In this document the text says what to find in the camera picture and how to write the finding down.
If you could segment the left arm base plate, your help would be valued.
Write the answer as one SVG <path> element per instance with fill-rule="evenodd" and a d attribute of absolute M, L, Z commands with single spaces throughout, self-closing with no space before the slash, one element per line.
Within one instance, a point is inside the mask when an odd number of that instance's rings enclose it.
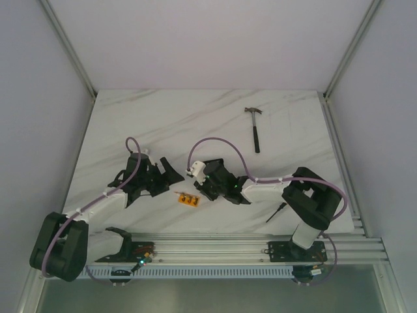
<path fill-rule="evenodd" d="M 151 241 L 140 241 L 123 243 L 118 253 L 108 254 L 98 260 L 97 263 L 136 263 L 145 257 L 146 253 L 154 252 L 154 243 Z"/>

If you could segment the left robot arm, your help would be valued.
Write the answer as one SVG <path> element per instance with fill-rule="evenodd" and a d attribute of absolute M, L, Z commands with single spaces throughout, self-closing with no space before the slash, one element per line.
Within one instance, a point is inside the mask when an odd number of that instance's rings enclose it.
<path fill-rule="evenodd" d="M 98 199 L 84 208 L 48 214 L 29 258 L 29 265 L 48 276 L 75 280 L 96 261 L 133 262 L 139 259 L 131 233 L 105 223 L 141 196 L 155 197 L 182 182 L 166 158 L 159 163 L 144 153 L 131 153 Z"/>

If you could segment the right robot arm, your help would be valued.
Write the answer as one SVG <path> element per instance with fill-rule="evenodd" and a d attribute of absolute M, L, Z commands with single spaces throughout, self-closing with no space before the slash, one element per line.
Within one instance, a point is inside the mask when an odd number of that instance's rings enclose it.
<path fill-rule="evenodd" d="M 194 162 L 187 174 L 195 179 L 194 187 L 210 201 L 221 196 L 235 205 L 288 205 L 301 219 L 289 243 L 289 254 L 296 260 L 310 255 L 316 238 L 347 208 L 346 195 L 340 188 L 305 167 L 286 177 L 262 180 L 236 177 L 225 168 L 222 159 L 216 159 Z"/>

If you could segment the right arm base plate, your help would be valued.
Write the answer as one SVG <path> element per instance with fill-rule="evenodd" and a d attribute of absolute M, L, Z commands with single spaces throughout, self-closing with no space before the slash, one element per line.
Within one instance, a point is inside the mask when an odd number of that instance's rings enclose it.
<path fill-rule="evenodd" d="M 322 241 L 314 241 L 307 250 L 292 241 L 269 241 L 265 254 L 271 262 L 325 262 L 328 260 L 326 248 Z"/>

